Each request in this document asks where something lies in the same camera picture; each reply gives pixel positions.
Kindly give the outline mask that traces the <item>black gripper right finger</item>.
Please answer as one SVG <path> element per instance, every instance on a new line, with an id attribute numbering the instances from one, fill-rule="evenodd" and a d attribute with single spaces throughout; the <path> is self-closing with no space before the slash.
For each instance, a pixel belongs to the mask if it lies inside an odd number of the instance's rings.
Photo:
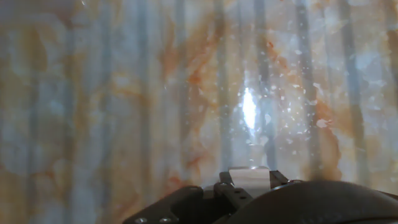
<path id="1" fill-rule="evenodd" d="M 302 180 L 298 180 L 298 179 L 288 179 L 288 178 L 286 178 L 286 176 L 284 176 L 278 170 L 271 170 L 269 172 L 269 174 L 270 174 L 270 182 L 271 182 L 272 189 L 279 189 L 286 185 L 302 182 Z"/>

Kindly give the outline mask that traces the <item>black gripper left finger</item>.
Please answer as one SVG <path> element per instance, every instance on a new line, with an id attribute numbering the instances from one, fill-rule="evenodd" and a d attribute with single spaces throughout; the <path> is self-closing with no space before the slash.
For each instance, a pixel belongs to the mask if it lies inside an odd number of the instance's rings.
<path id="1" fill-rule="evenodd" d="M 189 185 L 130 216 L 123 224 L 225 224 L 240 208 L 252 201 L 242 188 L 233 185 L 228 172 L 208 190 Z"/>

